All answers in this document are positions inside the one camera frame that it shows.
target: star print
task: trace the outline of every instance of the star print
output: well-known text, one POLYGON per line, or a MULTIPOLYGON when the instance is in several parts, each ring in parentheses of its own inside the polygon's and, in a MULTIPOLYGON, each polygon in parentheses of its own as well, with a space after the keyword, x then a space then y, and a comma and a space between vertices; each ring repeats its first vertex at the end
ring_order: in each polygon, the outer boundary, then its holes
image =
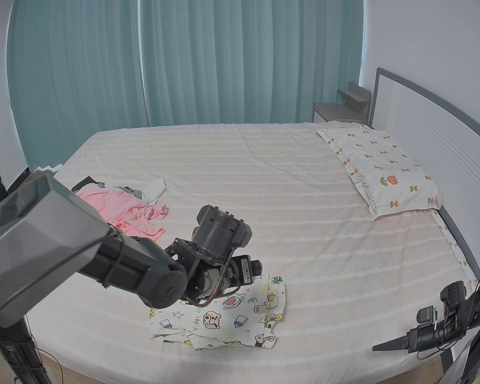
POLYGON ((178 318, 181 318, 184 315, 184 313, 180 313, 178 311, 172 312, 172 314, 173 314, 173 317, 178 317, 178 318))

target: striped bed sheet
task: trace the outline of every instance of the striped bed sheet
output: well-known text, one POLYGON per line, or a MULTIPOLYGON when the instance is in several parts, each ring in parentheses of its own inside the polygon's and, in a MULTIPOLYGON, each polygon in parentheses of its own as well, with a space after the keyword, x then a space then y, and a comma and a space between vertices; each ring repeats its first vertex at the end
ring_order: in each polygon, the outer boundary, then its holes
POLYGON ((405 351, 374 353, 372 345, 404 335, 418 309, 441 308, 440 290, 467 279, 430 213, 371 222, 317 129, 219 124, 99 132, 56 175, 68 188, 86 176, 136 189, 163 177, 160 202, 169 214, 158 223, 166 230, 162 247, 189 239, 205 204, 243 218, 253 232, 245 253, 286 284, 273 349, 200 352, 150 340, 149 309, 140 299, 80 274, 29 313, 39 347, 107 384, 372 384, 423 364, 405 351))

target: pink garment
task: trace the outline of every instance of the pink garment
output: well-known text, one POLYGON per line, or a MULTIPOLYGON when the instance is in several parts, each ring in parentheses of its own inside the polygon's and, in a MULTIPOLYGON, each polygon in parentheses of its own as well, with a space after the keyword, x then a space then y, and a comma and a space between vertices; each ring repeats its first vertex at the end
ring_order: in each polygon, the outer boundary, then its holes
POLYGON ((107 222, 121 229, 127 236, 146 237, 157 241, 164 229, 155 229, 150 219, 163 219, 167 206, 147 206, 147 202, 137 199, 118 188, 100 188, 87 184, 77 192, 82 200, 93 206, 107 222))

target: teal curtain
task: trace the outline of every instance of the teal curtain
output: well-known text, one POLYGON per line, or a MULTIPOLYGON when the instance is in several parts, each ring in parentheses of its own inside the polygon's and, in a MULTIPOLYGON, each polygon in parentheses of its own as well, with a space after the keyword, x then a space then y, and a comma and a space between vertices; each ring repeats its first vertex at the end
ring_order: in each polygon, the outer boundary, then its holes
POLYGON ((358 82, 362 0, 16 0, 7 67, 30 167, 93 133, 312 121, 358 82))

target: wall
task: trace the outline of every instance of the wall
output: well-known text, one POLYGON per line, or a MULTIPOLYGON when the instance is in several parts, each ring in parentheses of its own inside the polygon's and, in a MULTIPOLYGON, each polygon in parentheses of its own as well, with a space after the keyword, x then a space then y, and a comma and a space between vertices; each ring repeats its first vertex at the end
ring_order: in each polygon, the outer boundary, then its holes
POLYGON ((5 188, 27 168, 10 109, 7 83, 7 35, 13 0, 0 0, 0 177, 5 188))
POLYGON ((423 86, 480 121, 480 2, 364 0, 360 85, 377 67, 423 86))

